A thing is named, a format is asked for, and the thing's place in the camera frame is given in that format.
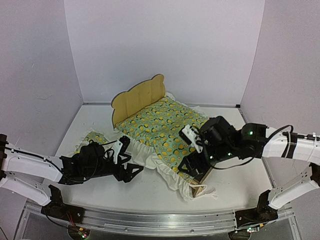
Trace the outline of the wooden pet bed frame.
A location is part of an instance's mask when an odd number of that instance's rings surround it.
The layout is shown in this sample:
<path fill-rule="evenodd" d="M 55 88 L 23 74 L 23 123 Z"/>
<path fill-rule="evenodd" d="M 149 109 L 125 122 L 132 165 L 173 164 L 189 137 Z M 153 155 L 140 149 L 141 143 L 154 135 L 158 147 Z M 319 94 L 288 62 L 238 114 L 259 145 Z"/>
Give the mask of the wooden pet bed frame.
<path fill-rule="evenodd" d="M 128 91 L 121 92 L 115 96 L 111 103 L 113 108 L 113 127 L 115 128 L 116 124 L 133 116 L 145 107 L 158 102 L 164 98 L 166 94 L 170 94 L 166 92 L 164 79 L 165 77 L 162 74 L 157 74 L 151 79 L 138 83 Z M 211 170 L 210 168 L 205 174 L 193 176 L 195 183 L 197 185 L 204 184 Z"/>

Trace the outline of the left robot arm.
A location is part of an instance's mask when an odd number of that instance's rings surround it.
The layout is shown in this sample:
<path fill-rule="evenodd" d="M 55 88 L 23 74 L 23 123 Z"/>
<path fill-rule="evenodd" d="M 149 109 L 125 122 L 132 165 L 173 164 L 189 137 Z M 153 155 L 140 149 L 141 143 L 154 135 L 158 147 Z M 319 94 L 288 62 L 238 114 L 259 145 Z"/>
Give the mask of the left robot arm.
<path fill-rule="evenodd" d="M 47 179 L 60 185 L 80 185 L 91 179 L 114 176 L 129 183 L 144 168 L 130 162 L 126 153 L 130 139 L 126 136 L 110 143 L 89 140 L 71 157 L 45 156 L 21 149 L 0 136 L 0 186 L 33 200 L 57 219 L 67 214 L 67 207 L 58 199 L 60 190 L 44 185 L 31 177 Z"/>

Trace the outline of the lemon print bed cushion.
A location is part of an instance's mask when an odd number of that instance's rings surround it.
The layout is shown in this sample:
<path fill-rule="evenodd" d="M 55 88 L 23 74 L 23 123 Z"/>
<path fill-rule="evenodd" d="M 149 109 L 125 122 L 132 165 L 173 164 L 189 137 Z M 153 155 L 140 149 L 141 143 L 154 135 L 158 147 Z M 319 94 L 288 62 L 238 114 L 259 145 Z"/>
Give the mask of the lemon print bed cushion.
<path fill-rule="evenodd" d="M 214 187 L 196 184 L 194 177 L 178 170 L 183 157 L 195 151 L 182 140 L 179 131 L 186 125 L 200 128 L 208 119 L 199 107 L 190 108 L 168 93 L 156 103 L 117 123 L 106 136 L 110 141 L 129 137 L 128 150 L 133 154 L 133 162 L 156 170 L 168 188 L 178 191 L 185 201 L 204 196 L 216 199 Z"/>

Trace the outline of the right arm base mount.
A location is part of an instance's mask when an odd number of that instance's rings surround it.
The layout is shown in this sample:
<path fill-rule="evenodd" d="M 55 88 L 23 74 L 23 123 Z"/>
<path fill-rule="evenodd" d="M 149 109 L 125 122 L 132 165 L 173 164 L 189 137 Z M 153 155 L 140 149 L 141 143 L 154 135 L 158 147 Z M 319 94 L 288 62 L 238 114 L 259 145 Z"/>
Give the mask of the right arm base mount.
<path fill-rule="evenodd" d="M 270 190 L 266 190 L 260 194 L 256 207 L 235 212 L 236 230 L 243 230 L 251 226 L 256 227 L 278 219 L 278 211 L 269 206 L 270 192 Z"/>

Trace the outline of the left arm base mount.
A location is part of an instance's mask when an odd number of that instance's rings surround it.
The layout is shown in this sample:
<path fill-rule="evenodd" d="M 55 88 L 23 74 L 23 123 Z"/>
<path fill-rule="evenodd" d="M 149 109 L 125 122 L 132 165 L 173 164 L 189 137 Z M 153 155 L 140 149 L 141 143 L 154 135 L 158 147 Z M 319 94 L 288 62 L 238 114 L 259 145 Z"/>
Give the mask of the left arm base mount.
<path fill-rule="evenodd" d="M 64 203 L 61 191 L 53 185 L 48 187 L 51 193 L 50 202 L 41 208 L 41 213 L 55 219 L 81 224 L 84 219 L 85 209 Z"/>

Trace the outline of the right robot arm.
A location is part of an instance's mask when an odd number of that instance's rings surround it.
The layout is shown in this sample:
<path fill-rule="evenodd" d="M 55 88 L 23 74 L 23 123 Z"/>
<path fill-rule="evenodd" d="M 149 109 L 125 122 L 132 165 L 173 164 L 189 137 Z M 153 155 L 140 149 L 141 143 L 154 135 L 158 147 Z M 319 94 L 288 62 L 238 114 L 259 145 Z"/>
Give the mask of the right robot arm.
<path fill-rule="evenodd" d="M 200 128 L 186 125 L 179 136 L 195 148 L 178 166 L 179 172 L 192 177 L 232 158 L 250 163 L 255 158 L 280 157 L 308 163 L 291 181 L 259 196 L 251 214 L 257 222 L 262 222 L 272 210 L 320 187 L 320 138 L 315 133 L 296 133 L 292 125 L 271 131 L 267 125 L 258 123 L 247 123 L 237 130 L 224 117 L 217 116 Z"/>

